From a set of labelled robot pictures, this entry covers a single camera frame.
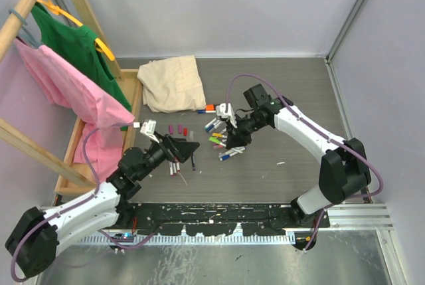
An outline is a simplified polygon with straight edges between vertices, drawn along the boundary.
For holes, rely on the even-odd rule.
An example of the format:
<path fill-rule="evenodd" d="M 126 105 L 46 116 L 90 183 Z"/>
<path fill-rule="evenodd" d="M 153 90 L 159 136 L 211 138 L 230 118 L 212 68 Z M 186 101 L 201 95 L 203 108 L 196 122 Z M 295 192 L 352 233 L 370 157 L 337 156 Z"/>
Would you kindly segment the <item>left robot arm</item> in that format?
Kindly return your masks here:
<path fill-rule="evenodd" d="M 186 162 L 199 146 L 156 134 L 148 149 L 125 150 L 117 168 L 93 190 L 47 210 L 27 209 L 5 243 L 12 256 L 12 279 L 25 282 L 40 274 L 64 250 L 96 231 L 113 225 L 128 228 L 133 221 L 128 201 L 141 189 L 140 181 L 165 161 Z"/>

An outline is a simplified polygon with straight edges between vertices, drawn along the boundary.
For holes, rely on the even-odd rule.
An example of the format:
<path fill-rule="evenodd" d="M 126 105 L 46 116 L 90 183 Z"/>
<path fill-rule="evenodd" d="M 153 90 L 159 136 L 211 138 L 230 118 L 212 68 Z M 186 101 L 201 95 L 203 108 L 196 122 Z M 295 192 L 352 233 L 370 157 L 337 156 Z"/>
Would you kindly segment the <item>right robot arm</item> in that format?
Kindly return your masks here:
<path fill-rule="evenodd" d="M 365 149 L 358 139 L 345 140 L 328 132 L 287 98 L 271 97 L 261 84 L 245 91 L 244 97 L 250 111 L 243 117 L 229 103 L 216 107 L 217 116 L 226 122 L 228 149 L 249 145 L 253 133 L 270 126 L 295 139 L 319 162 L 317 185 L 290 203 L 294 225 L 309 226 L 318 210 L 342 203 L 371 182 Z"/>

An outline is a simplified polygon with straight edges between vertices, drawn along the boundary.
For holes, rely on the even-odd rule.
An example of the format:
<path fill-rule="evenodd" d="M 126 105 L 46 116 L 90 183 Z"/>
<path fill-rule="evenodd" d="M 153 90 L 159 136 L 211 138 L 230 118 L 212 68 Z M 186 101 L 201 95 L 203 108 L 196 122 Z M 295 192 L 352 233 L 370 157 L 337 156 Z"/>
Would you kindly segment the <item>dark purple clear pen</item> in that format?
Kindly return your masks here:
<path fill-rule="evenodd" d="M 191 156 L 191 165 L 192 165 L 192 170 L 193 171 L 196 171 L 196 165 L 195 165 L 194 155 Z"/>

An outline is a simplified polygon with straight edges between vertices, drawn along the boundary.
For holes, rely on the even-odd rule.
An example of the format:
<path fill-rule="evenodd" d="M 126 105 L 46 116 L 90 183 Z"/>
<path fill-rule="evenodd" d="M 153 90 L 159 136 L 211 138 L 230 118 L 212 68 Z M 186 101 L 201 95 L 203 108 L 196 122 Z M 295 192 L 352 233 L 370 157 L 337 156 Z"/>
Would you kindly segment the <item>green cap rainbow pen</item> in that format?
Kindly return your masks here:
<path fill-rule="evenodd" d="M 222 142 L 221 140 L 219 140 L 218 138 L 216 138 L 216 137 L 210 137 L 209 138 L 209 141 L 210 142 L 213 142 L 213 143 L 215 143 L 215 144 L 218 144 L 218 145 L 226 145 L 224 142 Z"/>

